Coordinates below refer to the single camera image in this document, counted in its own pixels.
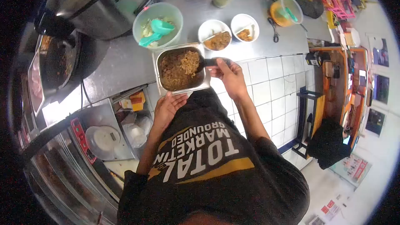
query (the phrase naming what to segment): metal tray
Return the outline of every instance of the metal tray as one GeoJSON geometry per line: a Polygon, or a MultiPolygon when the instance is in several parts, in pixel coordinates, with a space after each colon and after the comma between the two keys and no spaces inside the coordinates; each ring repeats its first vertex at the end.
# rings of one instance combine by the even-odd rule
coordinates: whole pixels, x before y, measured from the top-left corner
{"type": "MultiPolygon", "coordinates": [[[[157,87],[158,87],[158,92],[160,93],[160,95],[163,97],[167,94],[168,90],[166,90],[163,85],[161,84],[161,79],[160,79],[160,72],[158,70],[158,59],[161,57],[161,55],[166,52],[166,51],[171,51],[171,50],[176,50],[176,49],[181,49],[181,48],[187,48],[187,47],[192,47],[195,48],[198,53],[204,57],[204,46],[203,44],[200,43],[188,43],[185,45],[176,45],[176,46],[171,46],[171,47],[167,47],[167,48],[162,48],[156,51],[153,51],[152,57],[153,57],[153,67],[154,67],[154,72],[156,73],[156,80],[157,80],[157,87]]],[[[197,85],[196,87],[193,88],[187,88],[187,89],[182,89],[179,91],[173,91],[173,95],[174,94],[181,94],[181,93],[186,93],[186,92],[191,92],[191,91],[198,91],[201,89],[207,89],[210,87],[210,81],[211,81],[211,76],[210,76],[210,72],[204,68],[203,69],[203,81],[197,85]]]]}

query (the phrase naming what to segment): teal scoop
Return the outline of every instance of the teal scoop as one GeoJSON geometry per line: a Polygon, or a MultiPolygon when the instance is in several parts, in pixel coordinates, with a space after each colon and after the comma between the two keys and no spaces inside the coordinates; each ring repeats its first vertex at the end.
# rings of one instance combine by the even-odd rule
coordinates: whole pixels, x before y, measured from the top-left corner
{"type": "Polygon", "coordinates": [[[147,47],[152,42],[160,40],[163,36],[168,35],[175,29],[172,24],[158,19],[152,20],[150,26],[153,30],[153,35],[140,39],[140,46],[147,47]]]}

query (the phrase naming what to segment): hand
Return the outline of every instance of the hand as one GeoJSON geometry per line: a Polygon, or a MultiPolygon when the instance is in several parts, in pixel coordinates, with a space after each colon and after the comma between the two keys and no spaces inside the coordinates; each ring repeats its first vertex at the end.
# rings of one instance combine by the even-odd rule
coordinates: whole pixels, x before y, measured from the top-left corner
{"type": "Polygon", "coordinates": [[[186,93],[172,96],[171,92],[160,98],[157,101],[156,109],[154,110],[154,122],[150,133],[161,135],[174,118],[176,111],[186,104],[188,99],[186,93]]]}
{"type": "Polygon", "coordinates": [[[246,83],[242,68],[235,62],[231,61],[230,68],[224,60],[217,58],[218,66],[207,67],[212,77],[219,78],[225,85],[229,97],[234,101],[238,101],[244,97],[248,97],[246,83]]]}

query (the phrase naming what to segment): bowl of food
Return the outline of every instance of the bowl of food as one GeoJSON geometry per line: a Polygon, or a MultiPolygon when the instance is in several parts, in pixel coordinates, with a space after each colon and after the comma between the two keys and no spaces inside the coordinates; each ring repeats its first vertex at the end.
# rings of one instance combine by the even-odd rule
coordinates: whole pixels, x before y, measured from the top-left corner
{"type": "Polygon", "coordinates": [[[135,18],[132,33],[137,43],[139,43],[142,38],[149,37],[153,34],[151,22],[154,19],[170,23],[175,28],[171,33],[162,36],[160,40],[152,42],[146,48],[150,50],[161,49],[171,46],[179,40],[183,27],[182,13],[172,4],[160,2],[145,8],[135,18]]]}
{"type": "Polygon", "coordinates": [[[161,96],[168,91],[180,94],[210,87],[211,76],[205,68],[198,71],[204,57],[199,43],[176,45],[153,52],[153,66],[161,96]]]}
{"type": "Polygon", "coordinates": [[[232,32],[224,22],[211,19],[202,23],[198,38],[207,50],[221,51],[232,42],[232,32]]]}
{"type": "Polygon", "coordinates": [[[233,36],[239,42],[254,42],[260,35],[257,21],[247,14],[237,14],[230,23],[233,36]]]}

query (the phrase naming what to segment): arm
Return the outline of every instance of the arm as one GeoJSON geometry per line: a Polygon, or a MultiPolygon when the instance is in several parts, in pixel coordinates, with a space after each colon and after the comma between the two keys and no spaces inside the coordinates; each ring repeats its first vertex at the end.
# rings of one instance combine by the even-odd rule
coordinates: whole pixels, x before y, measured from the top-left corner
{"type": "Polygon", "coordinates": [[[228,95],[238,108],[247,135],[254,141],[261,137],[270,139],[258,116],[256,107],[247,93],[242,68],[234,62],[231,62],[230,67],[228,67],[222,59],[217,59],[217,64],[217,67],[209,67],[211,69],[210,74],[212,77],[221,79],[224,83],[228,95]]]}
{"type": "Polygon", "coordinates": [[[188,95],[186,93],[172,96],[171,92],[168,92],[167,96],[157,101],[157,106],[154,110],[154,123],[136,169],[137,174],[147,175],[149,173],[161,142],[162,133],[171,123],[176,111],[186,104],[187,99],[188,95]]]}

